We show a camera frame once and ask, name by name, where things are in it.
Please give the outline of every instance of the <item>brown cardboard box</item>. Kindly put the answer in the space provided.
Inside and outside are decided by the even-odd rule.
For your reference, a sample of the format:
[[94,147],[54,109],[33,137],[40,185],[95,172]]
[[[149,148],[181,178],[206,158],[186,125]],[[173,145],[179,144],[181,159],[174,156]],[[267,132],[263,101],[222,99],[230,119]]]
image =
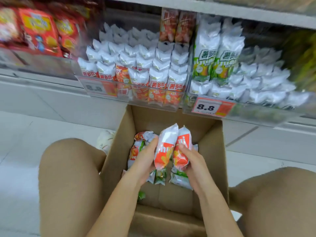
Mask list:
[[[220,120],[186,115],[145,107],[127,106],[116,132],[111,150],[101,171],[105,197],[108,199],[127,169],[129,151],[134,135],[140,131],[156,134],[177,123],[185,125],[192,134],[192,142],[198,143],[199,153],[205,158],[209,171],[228,203],[228,183],[223,125]],[[137,204],[130,232],[147,236],[206,236],[200,203],[197,195],[188,189],[169,183],[166,185],[145,183],[142,191],[146,198]]]

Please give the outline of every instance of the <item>right hand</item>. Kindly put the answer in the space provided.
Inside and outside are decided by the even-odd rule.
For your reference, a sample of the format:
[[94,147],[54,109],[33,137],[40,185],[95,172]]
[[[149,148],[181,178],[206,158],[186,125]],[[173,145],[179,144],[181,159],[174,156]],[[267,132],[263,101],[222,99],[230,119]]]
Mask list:
[[206,195],[206,192],[216,187],[216,185],[203,156],[194,149],[189,150],[184,144],[179,144],[179,149],[190,161],[185,170],[190,185],[199,197]]

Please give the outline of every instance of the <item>tile floor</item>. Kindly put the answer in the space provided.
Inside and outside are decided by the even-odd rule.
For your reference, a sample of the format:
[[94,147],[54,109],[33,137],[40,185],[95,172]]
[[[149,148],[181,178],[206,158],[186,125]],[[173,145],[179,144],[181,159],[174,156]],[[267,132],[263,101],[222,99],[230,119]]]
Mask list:
[[[0,111],[0,236],[39,236],[38,165],[45,148],[76,137],[96,144],[101,128]],[[249,177],[282,166],[316,171],[316,166],[227,151],[228,181],[234,186]]]

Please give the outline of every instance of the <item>leg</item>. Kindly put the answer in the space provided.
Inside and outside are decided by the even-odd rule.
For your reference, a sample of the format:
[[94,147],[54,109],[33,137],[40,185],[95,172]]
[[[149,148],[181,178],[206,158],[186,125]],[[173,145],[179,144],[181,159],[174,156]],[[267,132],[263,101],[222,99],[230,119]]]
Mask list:
[[316,233],[316,173],[281,168],[229,190],[245,237],[312,237]]
[[84,237],[105,203],[99,172],[105,153],[79,139],[51,144],[39,165],[42,237]]

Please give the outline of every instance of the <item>metal shelf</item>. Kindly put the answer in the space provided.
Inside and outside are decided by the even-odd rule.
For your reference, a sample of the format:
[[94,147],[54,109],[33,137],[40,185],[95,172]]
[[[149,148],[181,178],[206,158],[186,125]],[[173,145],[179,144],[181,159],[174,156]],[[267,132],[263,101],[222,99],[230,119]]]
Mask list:
[[218,3],[212,0],[117,0],[316,29],[316,17]]

